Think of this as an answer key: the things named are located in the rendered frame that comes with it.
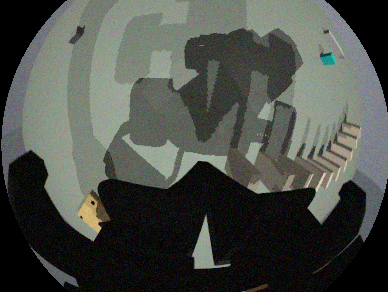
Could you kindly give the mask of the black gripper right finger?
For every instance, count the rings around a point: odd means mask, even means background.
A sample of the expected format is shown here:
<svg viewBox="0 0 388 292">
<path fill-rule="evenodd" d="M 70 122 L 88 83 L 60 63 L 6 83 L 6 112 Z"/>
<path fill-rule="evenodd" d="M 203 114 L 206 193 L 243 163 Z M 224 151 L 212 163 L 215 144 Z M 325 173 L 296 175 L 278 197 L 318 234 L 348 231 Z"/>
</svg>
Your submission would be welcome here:
<svg viewBox="0 0 388 292">
<path fill-rule="evenodd" d="M 211 196 L 206 219 L 214 266 L 231 264 L 230 256 L 246 243 L 263 219 L 302 207 L 308 208 L 316 194 L 314 187 L 255 194 L 211 163 L 203 161 L 203 165 L 203 193 Z"/>
</svg>

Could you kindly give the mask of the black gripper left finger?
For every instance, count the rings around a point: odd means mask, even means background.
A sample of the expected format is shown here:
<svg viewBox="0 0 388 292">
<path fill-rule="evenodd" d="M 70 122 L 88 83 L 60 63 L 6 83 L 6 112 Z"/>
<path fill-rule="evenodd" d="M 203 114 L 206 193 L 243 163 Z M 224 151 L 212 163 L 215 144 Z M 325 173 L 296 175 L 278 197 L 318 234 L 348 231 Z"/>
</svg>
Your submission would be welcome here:
<svg viewBox="0 0 388 292">
<path fill-rule="evenodd" d="M 110 220 L 118 218 L 158 230 L 185 232 L 187 256 L 193 256 L 211 200 L 210 194 L 203 193 L 203 182 L 205 165 L 197 161 L 169 189 L 112 178 L 98 183 L 97 193 Z"/>
</svg>

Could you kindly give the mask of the teal block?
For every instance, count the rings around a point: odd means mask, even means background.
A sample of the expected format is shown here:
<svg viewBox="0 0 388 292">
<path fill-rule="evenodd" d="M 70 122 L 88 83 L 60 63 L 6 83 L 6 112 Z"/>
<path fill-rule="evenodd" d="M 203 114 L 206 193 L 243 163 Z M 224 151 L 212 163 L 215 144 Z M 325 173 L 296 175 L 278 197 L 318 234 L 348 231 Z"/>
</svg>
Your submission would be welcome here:
<svg viewBox="0 0 388 292">
<path fill-rule="evenodd" d="M 322 54 L 322 56 L 320 56 L 320 60 L 322 60 L 323 65 L 326 65 L 326 66 L 328 64 L 330 64 L 330 65 L 336 64 L 334 53 Z"/>
</svg>

